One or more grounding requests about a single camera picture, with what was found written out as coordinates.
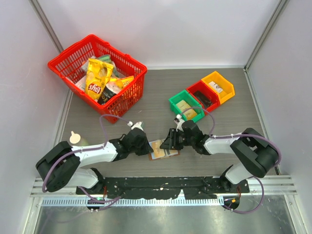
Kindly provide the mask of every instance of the chip bag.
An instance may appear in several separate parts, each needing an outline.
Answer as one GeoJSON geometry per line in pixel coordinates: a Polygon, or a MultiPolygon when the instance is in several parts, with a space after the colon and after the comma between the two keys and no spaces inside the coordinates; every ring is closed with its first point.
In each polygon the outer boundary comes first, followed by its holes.
{"type": "Polygon", "coordinates": [[[123,89],[128,84],[131,83],[132,80],[134,80],[134,76],[125,77],[125,78],[111,78],[110,81],[115,82],[115,84],[120,88],[123,89]]]}
{"type": "Polygon", "coordinates": [[[85,93],[98,101],[105,85],[109,82],[114,66],[98,59],[89,59],[85,93]]]}

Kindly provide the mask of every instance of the floor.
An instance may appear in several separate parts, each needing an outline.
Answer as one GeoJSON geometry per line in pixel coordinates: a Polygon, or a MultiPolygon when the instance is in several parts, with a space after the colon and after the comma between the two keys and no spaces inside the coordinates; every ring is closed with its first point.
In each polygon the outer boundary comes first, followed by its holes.
{"type": "MultiPolygon", "coordinates": [[[[168,99],[201,78],[217,70],[235,88],[236,95],[213,111],[216,119],[214,134],[228,135],[252,127],[262,132],[254,102],[241,68],[233,69],[178,69],[151,70],[145,76],[144,94],[123,117],[132,122],[143,121],[149,141],[163,139],[169,128],[175,127],[175,114],[170,111],[168,99]]],[[[73,96],[63,140],[69,140],[70,132],[79,133],[89,144],[104,141],[99,124],[99,114],[77,96],[73,96]]],[[[111,124],[103,120],[109,138],[117,138],[129,131],[122,121],[111,124]]],[[[212,126],[209,116],[197,122],[204,133],[212,126]]],[[[218,176],[230,165],[238,162],[234,155],[216,154],[201,156],[191,147],[185,147],[179,156],[150,161],[148,156],[129,155],[114,163],[93,165],[104,176],[218,176]]]]}
{"type": "MultiPolygon", "coordinates": [[[[243,196],[239,209],[250,210],[259,199],[259,196],[243,196]]],[[[221,206],[112,207],[83,214],[86,211],[86,207],[42,207],[34,233],[296,233],[283,195],[265,196],[262,206],[252,214],[231,213],[221,206]]]]}

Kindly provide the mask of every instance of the red plastic basket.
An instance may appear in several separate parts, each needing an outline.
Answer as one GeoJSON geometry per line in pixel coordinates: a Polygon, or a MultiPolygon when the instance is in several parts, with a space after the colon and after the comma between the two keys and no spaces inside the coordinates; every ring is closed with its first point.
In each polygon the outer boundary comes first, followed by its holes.
{"type": "MultiPolygon", "coordinates": [[[[76,95],[101,115],[113,114],[122,116],[143,96],[144,75],[147,72],[146,66],[131,58],[130,55],[123,54],[95,35],[88,35],[83,40],[68,47],[59,56],[51,60],[48,63],[48,67],[76,95]],[[80,67],[88,58],[91,56],[100,57],[106,54],[111,55],[118,72],[126,77],[134,76],[135,79],[105,105],[100,105],[75,86],[74,83],[78,82],[85,75],[85,72],[80,67]]],[[[107,117],[106,119],[111,123],[115,123],[118,120],[115,117],[107,117]]]]}

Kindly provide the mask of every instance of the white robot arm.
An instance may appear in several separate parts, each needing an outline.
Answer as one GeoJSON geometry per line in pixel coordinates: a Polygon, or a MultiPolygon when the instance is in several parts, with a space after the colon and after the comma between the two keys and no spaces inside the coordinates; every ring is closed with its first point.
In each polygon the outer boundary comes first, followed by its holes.
{"type": "Polygon", "coordinates": [[[240,163],[229,167],[221,176],[222,186],[228,191],[252,176],[263,178],[279,160],[276,149],[252,128],[231,136],[209,136],[192,120],[182,120],[181,115],[176,116],[175,123],[177,128],[169,130],[161,149],[181,150],[192,146],[199,154],[225,153],[238,157],[240,163]]]}
{"type": "Polygon", "coordinates": [[[102,189],[104,179],[97,169],[81,167],[98,162],[122,160],[130,153],[141,156],[152,152],[153,149],[142,129],[142,122],[138,122],[131,126],[128,134],[111,139],[106,144],[79,147],[62,141],[36,164],[36,169],[43,180],[48,176],[46,188],[49,192],[55,192],[64,186],[81,186],[86,188],[88,193],[94,194],[102,189]],[[70,155],[62,159],[49,173],[55,162],[65,154],[70,155]]]}

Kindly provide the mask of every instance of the storage bin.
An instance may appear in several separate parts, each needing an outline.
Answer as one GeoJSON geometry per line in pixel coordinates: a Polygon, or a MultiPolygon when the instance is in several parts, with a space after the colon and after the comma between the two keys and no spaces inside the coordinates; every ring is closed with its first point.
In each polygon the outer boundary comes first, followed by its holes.
{"type": "Polygon", "coordinates": [[[193,98],[202,106],[202,108],[206,109],[209,112],[220,106],[220,100],[218,95],[210,88],[210,86],[206,85],[201,80],[188,87],[186,91],[188,91],[193,96],[193,98]],[[205,104],[194,95],[196,91],[200,91],[206,98],[208,98],[212,102],[212,105],[206,108],[205,104]]]}
{"type": "Polygon", "coordinates": [[[234,86],[226,80],[222,75],[220,75],[219,72],[212,72],[211,74],[207,75],[203,79],[201,79],[205,84],[209,85],[211,89],[218,95],[218,98],[220,100],[220,104],[226,102],[233,96],[235,96],[235,90],[234,86]],[[223,89],[222,92],[220,92],[219,89],[216,89],[216,87],[211,86],[209,83],[213,81],[215,84],[217,84],[221,89],[223,89]]]}
{"type": "MultiPolygon", "coordinates": [[[[102,114],[124,115],[143,95],[144,75],[146,66],[112,47],[108,42],[95,35],[88,35],[83,40],[65,49],[55,59],[48,63],[48,67],[55,72],[65,84],[93,109],[102,114]],[[134,76],[134,80],[112,97],[105,105],[100,105],[92,100],[84,91],[74,84],[78,82],[85,72],[81,70],[82,64],[91,56],[100,57],[111,55],[118,72],[124,76],[134,76]]],[[[106,117],[111,123],[118,118],[106,117]]]]}
{"type": "MultiPolygon", "coordinates": [[[[181,114],[181,111],[179,108],[176,106],[177,103],[180,101],[185,100],[191,107],[196,106],[196,107],[201,107],[201,105],[190,95],[186,90],[183,90],[182,92],[178,93],[177,95],[173,96],[172,98],[169,99],[170,102],[170,109],[177,115],[181,114]]],[[[204,111],[201,109],[194,109],[194,111],[197,113],[197,116],[192,118],[194,122],[199,121],[201,118],[203,118],[204,111]]]]}

